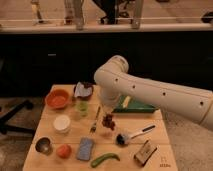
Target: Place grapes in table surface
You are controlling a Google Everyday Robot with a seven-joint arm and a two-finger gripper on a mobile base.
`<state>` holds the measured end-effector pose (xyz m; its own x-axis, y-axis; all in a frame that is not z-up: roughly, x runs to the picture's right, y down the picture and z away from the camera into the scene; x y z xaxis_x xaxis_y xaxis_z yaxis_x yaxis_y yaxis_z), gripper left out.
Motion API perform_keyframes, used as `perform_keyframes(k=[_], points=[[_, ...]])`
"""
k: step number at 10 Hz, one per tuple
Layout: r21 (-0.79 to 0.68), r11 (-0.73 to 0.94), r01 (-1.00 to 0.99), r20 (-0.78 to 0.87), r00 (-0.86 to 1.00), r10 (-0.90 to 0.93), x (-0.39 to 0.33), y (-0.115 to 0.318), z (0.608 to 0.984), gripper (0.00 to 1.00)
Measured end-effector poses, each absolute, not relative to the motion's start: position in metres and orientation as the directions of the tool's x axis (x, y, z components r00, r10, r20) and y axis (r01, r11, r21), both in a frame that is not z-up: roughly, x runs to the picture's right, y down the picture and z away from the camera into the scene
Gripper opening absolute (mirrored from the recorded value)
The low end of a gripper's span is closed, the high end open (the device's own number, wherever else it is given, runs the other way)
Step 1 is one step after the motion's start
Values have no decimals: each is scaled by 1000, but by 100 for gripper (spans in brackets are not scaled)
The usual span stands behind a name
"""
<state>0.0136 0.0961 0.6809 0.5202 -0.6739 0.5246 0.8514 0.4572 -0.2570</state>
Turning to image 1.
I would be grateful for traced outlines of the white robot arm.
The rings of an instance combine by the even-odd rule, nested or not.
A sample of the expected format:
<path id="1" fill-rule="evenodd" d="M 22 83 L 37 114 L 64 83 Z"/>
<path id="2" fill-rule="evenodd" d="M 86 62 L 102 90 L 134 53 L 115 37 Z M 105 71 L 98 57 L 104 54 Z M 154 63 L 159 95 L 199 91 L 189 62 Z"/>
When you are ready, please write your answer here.
<path id="1" fill-rule="evenodd" d="M 120 95 L 179 114 L 213 131 L 213 92 L 128 74 L 127 60 L 115 55 L 94 73 L 100 102 L 114 108 Z"/>

